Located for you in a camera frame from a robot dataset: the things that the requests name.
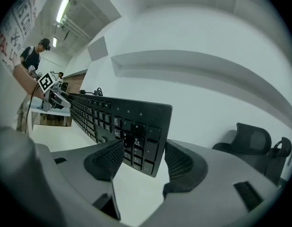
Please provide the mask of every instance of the black and white square marker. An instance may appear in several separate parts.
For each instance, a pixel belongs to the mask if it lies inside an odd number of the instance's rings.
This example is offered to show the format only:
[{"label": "black and white square marker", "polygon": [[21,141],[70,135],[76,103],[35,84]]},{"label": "black and white square marker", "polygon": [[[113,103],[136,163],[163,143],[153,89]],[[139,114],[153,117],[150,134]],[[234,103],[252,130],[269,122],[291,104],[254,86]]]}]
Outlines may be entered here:
[{"label": "black and white square marker", "polygon": [[57,80],[55,77],[52,76],[51,73],[46,73],[38,81],[38,84],[40,85],[43,93],[46,93],[56,83]]}]

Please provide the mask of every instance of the forearm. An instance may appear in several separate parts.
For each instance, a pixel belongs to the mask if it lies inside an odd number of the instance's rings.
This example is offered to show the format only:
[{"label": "forearm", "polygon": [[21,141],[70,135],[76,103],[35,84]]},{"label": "forearm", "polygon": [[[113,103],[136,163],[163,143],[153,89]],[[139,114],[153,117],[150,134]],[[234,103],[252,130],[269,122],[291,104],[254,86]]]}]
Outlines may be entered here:
[{"label": "forearm", "polygon": [[[35,81],[29,74],[26,72],[26,69],[22,65],[18,65],[14,68],[13,76],[18,81],[18,83],[23,87],[23,89],[29,94],[32,95],[33,90],[37,86],[37,81]],[[43,99],[44,94],[41,88],[38,88],[34,96]]]}]

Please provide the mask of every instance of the man wearing black cap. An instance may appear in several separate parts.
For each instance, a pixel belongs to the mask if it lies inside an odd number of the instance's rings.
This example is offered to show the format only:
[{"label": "man wearing black cap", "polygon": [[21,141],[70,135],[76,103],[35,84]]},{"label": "man wearing black cap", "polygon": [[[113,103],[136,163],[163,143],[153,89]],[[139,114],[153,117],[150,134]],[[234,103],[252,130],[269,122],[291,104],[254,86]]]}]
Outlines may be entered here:
[{"label": "man wearing black cap", "polygon": [[50,48],[50,41],[46,38],[41,40],[37,47],[27,47],[20,56],[21,63],[28,72],[36,71],[41,60],[40,53],[49,51]]}]

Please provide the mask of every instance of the white t-shirt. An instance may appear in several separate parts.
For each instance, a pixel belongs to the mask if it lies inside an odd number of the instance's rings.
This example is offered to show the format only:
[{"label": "white t-shirt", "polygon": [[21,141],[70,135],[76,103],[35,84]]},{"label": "white t-shirt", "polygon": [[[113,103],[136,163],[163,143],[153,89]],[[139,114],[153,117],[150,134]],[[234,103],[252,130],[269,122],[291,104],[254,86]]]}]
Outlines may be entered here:
[{"label": "white t-shirt", "polygon": [[27,93],[12,73],[21,47],[46,0],[16,0],[0,24],[0,126],[16,126],[17,111]]}]

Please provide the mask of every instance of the brick wall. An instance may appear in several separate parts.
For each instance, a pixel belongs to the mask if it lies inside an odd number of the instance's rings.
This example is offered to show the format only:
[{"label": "brick wall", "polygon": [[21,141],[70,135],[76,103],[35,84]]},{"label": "brick wall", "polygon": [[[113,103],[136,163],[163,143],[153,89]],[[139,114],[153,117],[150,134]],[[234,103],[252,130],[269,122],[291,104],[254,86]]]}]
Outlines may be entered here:
[{"label": "brick wall", "polygon": [[[80,92],[80,86],[83,83],[83,80],[85,78],[84,74],[79,74],[76,76],[68,77],[63,80],[63,82],[68,82],[68,87],[66,93],[79,93]],[[71,126],[71,118],[68,117],[67,119],[67,126]]]}]

